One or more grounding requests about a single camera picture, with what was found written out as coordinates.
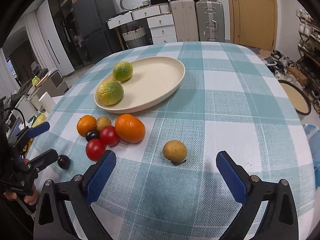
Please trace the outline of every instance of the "silver suitcase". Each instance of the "silver suitcase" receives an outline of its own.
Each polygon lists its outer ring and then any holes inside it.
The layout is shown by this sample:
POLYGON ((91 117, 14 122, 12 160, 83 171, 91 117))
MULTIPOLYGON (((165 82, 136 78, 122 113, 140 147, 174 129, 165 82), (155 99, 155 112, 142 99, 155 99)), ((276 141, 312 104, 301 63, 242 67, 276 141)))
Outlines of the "silver suitcase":
POLYGON ((171 9, 177 41, 199 41, 195 2, 172 1, 171 9))
POLYGON ((223 5, 219 1, 196 2, 200 41, 225 42, 223 5))

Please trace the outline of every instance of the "desk leg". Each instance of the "desk leg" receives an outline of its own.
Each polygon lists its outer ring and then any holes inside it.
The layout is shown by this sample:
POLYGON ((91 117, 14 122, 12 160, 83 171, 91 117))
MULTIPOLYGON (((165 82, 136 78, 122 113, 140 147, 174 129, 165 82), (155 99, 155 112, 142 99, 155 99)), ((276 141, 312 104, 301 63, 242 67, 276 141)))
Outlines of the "desk leg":
POLYGON ((117 35, 118 35, 118 39, 120 41, 121 48, 122 48, 122 50, 124 50, 124 46, 123 46, 123 43, 122 43, 122 39, 121 39, 118 27, 116 27, 116 32, 117 32, 117 35))

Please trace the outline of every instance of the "oval plate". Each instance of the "oval plate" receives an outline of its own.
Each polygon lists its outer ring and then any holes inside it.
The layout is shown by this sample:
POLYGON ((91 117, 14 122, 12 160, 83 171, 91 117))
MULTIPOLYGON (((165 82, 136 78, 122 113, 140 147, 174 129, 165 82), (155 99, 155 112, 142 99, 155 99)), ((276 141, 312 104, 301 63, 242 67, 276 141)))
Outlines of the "oval plate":
MULTIPOLYGON (((170 57, 146 57, 132 63, 132 78, 120 82, 124 96, 115 105, 102 106, 94 93, 94 101, 100 108, 117 114, 127 114, 152 107, 173 94, 180 86, 186 69, 184 64, 170 57)), ((112 72, 101 82, 113 80, 112 72)))

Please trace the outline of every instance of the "human hand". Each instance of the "human hand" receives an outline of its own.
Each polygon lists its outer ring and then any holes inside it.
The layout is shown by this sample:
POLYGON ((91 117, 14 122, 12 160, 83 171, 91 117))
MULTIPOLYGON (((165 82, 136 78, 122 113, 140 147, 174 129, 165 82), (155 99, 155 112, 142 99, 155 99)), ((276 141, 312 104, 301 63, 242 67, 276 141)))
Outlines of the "human hand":
MULTIPOLYGON (((29 162, 28 159, 22 159, 22 161, 25 165, 29 162)), ((35 184, 33 184, 32 190, 33 190, 33 195, 32 196, 25 196, 23 199, 25 201, 25 203, 29 204, 30 206, 34 205, 38 200, 38 193, 36 191, 35 184)), ((9 191, 9 190, 6 190, 3 193, 3 195, 5 196, 5 198, 7 200, 10 200, 10 201, 16 200, 18 198, 17 193, 9 191)))

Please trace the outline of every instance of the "white curtain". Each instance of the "white curtain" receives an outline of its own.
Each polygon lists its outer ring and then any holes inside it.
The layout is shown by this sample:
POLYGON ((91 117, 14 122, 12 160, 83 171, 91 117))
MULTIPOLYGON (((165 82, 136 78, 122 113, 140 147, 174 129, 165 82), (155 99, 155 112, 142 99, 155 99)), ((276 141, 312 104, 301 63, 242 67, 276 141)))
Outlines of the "white curtain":
POLYGON ((31 47, 41 68, 47 68, 49 71, 56 68, 41 34, 35 11, 25 15, 25 25, 31 47))
POLYGON ((7 66, 7 60, 0 48, 0 98, 19 90, 19 85, 7 66))

